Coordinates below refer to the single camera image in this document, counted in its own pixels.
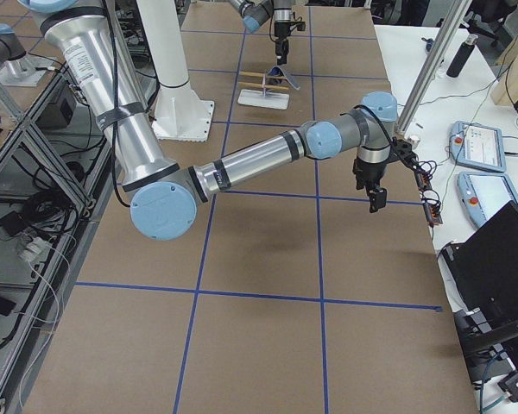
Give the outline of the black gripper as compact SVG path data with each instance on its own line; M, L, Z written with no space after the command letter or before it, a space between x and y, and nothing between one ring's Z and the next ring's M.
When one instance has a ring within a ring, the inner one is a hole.
M388 192L381 186L386 172L386 162L369 163L355 158L352 171L356 179L356 189L365 189L370 201L370 213L376 213L387 204Z

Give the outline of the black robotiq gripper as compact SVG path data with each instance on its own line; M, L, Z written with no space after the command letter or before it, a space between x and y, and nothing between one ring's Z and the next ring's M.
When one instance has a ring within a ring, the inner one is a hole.
M288 36L290 36L290 21L274 20L275 56L278 66L287 64L289 53Z

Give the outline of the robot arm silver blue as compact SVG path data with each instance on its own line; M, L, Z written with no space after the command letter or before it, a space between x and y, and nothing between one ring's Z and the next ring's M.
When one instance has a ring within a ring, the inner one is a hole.
M401 175L389 145L398 104L387 79L329 68L343 46L382 54L367 34L298 37L297 91L285 110L241 105L239 74L250 49L269 47L233 8L196 3L182 31L174 7L138 5L161 81L155 100L127 51L112 1L27 1L45 45L58 50L116 159L104 235L139 241L206 242L216 229L291 241L317 238L344 213L369 216L389 200L387 173Z
M295 19L292 2L229 0L228 3L240 15L243 25L250 33L255 33L265 22L269 22L269 38L275 44L277 64L286 65L289 37L295 29L302 31L305 27L302 20Z

